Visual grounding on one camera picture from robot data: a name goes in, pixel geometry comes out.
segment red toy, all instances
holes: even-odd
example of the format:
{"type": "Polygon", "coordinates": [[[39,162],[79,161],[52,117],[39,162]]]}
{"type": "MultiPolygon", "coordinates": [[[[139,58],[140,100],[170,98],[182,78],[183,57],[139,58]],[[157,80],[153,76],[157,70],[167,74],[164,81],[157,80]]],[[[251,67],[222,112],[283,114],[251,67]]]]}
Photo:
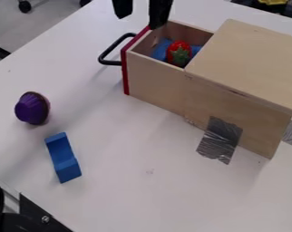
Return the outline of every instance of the red toy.
{"type": "Polygon", "coordinates": [[[167,49],[167,62],[183,68],[192,58],[192,50],[188,43],[178,40],[167,49]]]}

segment blue toy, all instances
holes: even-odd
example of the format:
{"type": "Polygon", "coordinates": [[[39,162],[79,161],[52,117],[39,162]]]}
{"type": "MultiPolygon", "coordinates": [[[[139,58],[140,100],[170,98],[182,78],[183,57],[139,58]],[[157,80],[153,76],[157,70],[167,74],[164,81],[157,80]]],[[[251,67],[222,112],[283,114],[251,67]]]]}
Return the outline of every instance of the blue toy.
{"type": "MultiPolygon", "coordinates": [[[[157,46],[153,50],[153,52],[151,54],[151,58],[154,58],[156,60],[165,62],[165,60],[166,60],[166,51],[167,51],[168,47],[172,43],[173,43],[172,40],[169,40],[169,39],[161,39],[161,41],[157,44],[157,46]]],[[[191,46],[191,49],[192,49],[192,57],[195,56],[201,50],[201,48],[202,48],[202,46],[192,45],[191,46]]]]}
{"type": "Polygon", "coordinates": [[[62,132],[44,140],[54,163],[54,169],[61,183],[82,175],[78,161],[66,137],[62,132]]]}

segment wooden box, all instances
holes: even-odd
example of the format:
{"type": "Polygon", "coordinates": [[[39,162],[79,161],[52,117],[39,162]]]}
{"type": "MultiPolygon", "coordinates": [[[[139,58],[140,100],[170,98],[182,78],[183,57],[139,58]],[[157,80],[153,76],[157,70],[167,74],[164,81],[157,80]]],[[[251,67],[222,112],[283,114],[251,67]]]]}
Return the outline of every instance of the wooden box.
{"type": "Polygon", "coordinates": [[[292,36],[235,20],[216,33],[176,22],[147,28],[122,50],[125,92],[205,130],[214,116],[239,145],[272,158],[292,117],[292,36]],[[181,69],[150,58],[162,38],[204,45],[181,69]]]}

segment blue object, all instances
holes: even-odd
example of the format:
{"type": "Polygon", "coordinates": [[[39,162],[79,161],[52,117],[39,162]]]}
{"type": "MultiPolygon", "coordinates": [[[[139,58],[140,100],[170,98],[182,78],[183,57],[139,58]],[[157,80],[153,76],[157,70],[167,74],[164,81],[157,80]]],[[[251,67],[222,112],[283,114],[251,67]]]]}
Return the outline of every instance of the blue object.
{"type": "MultiPolygon", "coordinates": [[[[169,39],[161,39],[161,41],[157,44],[155,49],[151,54],[151,58],[165,62],[166,60],[166,52],[168,47],[173,43],[172,40],[169,39]]],[[[192,57],[195,56],[202,48],[202,46],[191,45],[192,49],[192,57]]]]}
{"type": "Polygon", "coordinates": [[[82,175],[78,161],[66,137],[62,132],[44,140],[54,163],[54,169],[61,183],[82,175]]]}

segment floor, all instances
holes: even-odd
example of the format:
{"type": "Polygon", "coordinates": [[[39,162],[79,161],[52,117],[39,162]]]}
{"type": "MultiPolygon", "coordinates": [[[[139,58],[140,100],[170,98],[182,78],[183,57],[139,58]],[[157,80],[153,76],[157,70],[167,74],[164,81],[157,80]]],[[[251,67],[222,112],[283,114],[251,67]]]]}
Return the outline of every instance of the floor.
{"type": "Polygon", "coordinates": [[[0,0],[0,46],[9,52],[33,40],[79,9],[79,0],[33,0],[33,11],[23,14],[17,0],[0,0]]]}

